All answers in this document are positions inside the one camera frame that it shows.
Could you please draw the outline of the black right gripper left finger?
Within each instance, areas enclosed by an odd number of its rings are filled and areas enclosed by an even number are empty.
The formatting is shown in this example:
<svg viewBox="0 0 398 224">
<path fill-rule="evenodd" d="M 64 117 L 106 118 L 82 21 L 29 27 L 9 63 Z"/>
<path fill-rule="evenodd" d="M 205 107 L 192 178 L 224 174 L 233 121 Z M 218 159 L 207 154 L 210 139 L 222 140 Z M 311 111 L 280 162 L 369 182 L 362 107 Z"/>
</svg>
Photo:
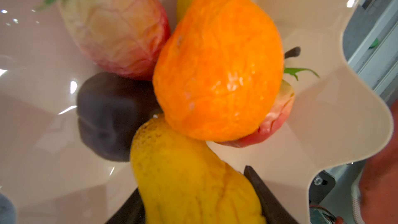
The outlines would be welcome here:
<svg viewBox="0 0 398 224">
<path fill-rule="evenodd" d="M 106 224 L 145 224 L 145 208 L 138 189 L 126 200 Z"/>
</svg>

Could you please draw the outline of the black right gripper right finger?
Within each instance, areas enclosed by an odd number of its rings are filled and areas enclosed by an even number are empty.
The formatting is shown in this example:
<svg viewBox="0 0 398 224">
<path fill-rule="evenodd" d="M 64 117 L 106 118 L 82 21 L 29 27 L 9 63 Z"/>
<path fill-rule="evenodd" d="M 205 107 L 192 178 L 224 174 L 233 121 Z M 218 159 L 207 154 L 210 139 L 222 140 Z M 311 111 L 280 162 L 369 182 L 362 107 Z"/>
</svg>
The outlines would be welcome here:
<svg viewBox="0 0 398 224">
<path fill-rule="evenodd" d="M 262 214 L 268 224 L 298 224 L 286 211 L 265 182 L 251 166 L 245 166 L 244 176 L 250 181 L 261 202 Z"/>
</svg>

